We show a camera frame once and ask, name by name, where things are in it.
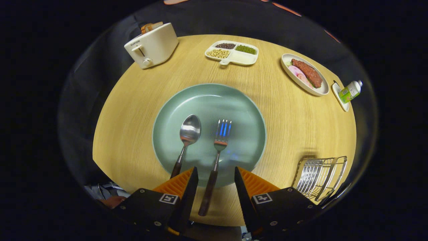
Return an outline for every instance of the person's hand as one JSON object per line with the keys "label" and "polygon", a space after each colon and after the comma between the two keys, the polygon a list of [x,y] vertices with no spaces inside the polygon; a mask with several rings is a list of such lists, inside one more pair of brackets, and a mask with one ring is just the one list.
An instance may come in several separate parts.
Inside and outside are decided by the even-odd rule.
{"label": "person's hand", "polygon": [[122,196],[112,196],[107,200],[101,200],[99,199],[102,203],[104,203],[104,205],[106,205],[107,207],[109,207],[110,209],[113,209],[115,207],[117,207],[117,205],[119,205],[121,202],[123,202],[126,198],[122,197]]}

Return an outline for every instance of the white toaster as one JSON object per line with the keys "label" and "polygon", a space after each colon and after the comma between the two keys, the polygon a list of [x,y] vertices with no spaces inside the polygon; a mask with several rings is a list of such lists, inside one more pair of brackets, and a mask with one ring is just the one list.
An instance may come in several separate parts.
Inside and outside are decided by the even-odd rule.
{"label": "white toaster", "polygon": [[141,69],[147,69],[167,61],[177,45],[174,28],[171,23],[167,23],[138,35],[127,42],[124,48]]}

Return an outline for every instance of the dish rack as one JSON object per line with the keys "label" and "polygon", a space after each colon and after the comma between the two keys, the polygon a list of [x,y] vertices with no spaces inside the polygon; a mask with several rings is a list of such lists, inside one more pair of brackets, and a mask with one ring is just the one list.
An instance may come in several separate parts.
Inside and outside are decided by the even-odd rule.
{"label": "dish rack", "polygon": [[303,159],[299,162],[292,186],[308,199],[320,202],[331,196],[339,185],[347,160],[346,156]]}

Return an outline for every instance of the meat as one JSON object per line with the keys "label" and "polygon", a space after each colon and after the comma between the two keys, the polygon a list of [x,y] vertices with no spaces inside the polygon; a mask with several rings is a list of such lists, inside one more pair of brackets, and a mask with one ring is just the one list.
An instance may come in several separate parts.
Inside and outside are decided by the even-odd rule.
{"label": "meat", "polygon": [[314,68],[307,65],[305,62],[298,61],[295,59],[292,59],[291,62],[294,66],[299,68],[303,72],[303,74],[305,74],[306,78],[308,78],[308,80],[315,86],[315,88],[321,87],[322,79]]}

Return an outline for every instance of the orange gripper pad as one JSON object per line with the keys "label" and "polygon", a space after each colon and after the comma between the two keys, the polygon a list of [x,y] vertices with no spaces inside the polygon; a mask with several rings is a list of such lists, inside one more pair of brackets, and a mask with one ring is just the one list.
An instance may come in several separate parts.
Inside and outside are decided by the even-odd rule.
{"label": "orange gripper pad", "polygon": [[192,172],[193,167],[162,183],[161,185],[153,189],[153,191],[178,195],[180,199],[182,199]]}
{"label": "orange gripper pad", "polygon": [[241,173],[242,180],[244,181],[244,185],[250,199],[254,195],[279,190],[277,186],[271,184],[270,182],[257,176],[256,174],[253,174],[241,167],[238,167],[238,169]]}

